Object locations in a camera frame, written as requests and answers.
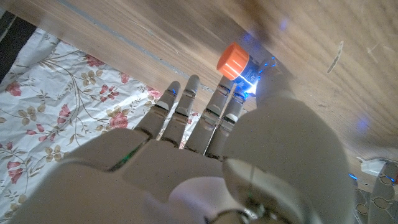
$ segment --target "white robotic hand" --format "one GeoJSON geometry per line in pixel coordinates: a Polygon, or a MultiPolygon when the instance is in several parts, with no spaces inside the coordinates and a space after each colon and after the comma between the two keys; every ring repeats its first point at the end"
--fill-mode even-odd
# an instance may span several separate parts
{"type": "Polygon", "coordinates": [[[222,113],[233,87],[222,78],[187,150],[178,146],[196,75],[155,140],[180,88],[173,82],[133,130],[112,130],[66,157],[12,223],[350,223],[343,149],[278,72],[266,72],[257,110],[239,121],[244,94],[235,90],[222,113]]]}

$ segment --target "floral bedsheet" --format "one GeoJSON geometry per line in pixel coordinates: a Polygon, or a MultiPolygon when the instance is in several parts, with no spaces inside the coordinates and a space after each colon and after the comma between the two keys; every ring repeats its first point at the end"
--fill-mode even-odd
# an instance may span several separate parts
{"type": "MultiPolygon", "coordinates": [[[[133,128],[160,96],[37,29],[0,84],[0,223],[65,154],[111,129],[133,128]]],[[[181,147],[198,118],[190,116],[181,147]]]]}

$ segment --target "wooden surface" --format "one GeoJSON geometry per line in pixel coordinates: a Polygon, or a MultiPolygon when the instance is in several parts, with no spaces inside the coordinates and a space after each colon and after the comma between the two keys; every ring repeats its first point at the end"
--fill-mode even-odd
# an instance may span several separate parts
{"type": "MultiPolygon", "coordinates": [[[[265,48],[291,72],[297,97],[338,134],[352,173],[367,184],[361,189],[370,191],[374,177],[361,172],[356,157],[398,161],[396,0],[0,0],[0,6],[160,91],[199,75],[197,111],[221,78],[215,65],[230,42],[259,60],[265,48]]],[[[246,109],[254,107],[250,99],[246,109]]]]}

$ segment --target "small bottle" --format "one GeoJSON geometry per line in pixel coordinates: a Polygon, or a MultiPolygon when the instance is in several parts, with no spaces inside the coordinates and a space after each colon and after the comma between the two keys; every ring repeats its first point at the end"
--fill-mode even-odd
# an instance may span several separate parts
{"type": "Polygon", "coordinates": [[[246,93],[255,91],[259,67],[259,63],[235,42],[227,47],[217,63],[217,70],[246,93]]]}

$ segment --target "orange bottle cap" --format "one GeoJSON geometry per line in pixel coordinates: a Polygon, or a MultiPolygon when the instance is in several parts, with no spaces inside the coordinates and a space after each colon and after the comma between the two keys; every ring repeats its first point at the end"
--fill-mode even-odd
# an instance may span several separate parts
{"type": "Polygon", "coordinates": [[[217,63],[217,70],[229,80],[237,78],[249,61],[249,54],[237,43],[233,42],[223,52],[217,63]]]}

